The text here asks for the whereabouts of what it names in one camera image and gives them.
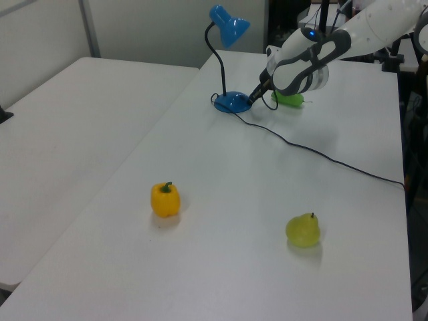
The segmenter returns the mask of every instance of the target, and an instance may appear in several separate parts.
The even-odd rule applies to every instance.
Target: green object
[[[295,94],[292,96],[283,96],[278,91],[275,90],[276,96],[278,97],[278,104],[287,105],[292,107],[300,107],[303,104],[303,95]],[[275,94],[272,92],[272,100],[276,101]]]
[[[286,226],[288,240],[298,247],[310,247],[320,239],[318,218],[313,213],[306,213],[291,219]]]
[[[169,188],[169,185],[171,185],[173,182],[168,182],[167,184],[165,184],[163,187],[161,187],[160,191],[162,193],[171,193],[171,189]]]

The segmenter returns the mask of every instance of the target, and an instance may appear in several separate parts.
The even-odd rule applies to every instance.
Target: wall
[[[232,16],[251,23],[230,49],[262,53],[268,0],[224,0]],[[200,68],[211,55],[204,32],[218,0],[85,0],[102,58]],[[209,39],[221,48],[218,28]]]
[[[0,105],[90,56],[78,0],[37,0],[0,17]]]

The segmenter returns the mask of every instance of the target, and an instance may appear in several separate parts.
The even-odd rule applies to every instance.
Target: desk lamp
[[[228,14],[226,10],[220,5],[215,5],[211,8],[209,17],[211,18],[212,22],[205,30],[205,41],[207,42],[209,49],[215,54],[220,62],[221,81],[223,84],[223,93],[215,99],[214,106],[216,109],[222,112],[245,112],[251,107],[249,104],[247,104],[248,96],[242,94],[241,92],[226,92],[225,68],[219,54],[209,43],[208,31],[214,25],[217,25],[217,27],[220,29],[221,43],[225,48],[229,48],[248,29],[249,22],[244,19],[231,17],[230,14]]]

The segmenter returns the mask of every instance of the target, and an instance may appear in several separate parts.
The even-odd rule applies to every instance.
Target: bell pepper
[[[180,209],[180,195],[171,182],[156,184],[152,187],[150,203],[159,217],[176,215]]]

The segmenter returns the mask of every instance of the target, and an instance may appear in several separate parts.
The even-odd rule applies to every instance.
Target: pear
[[[313,213],[306,213],[292,218],[286,226],[286,235],[290,242],[298,247],[310,247],[320,239],[318,218]]]

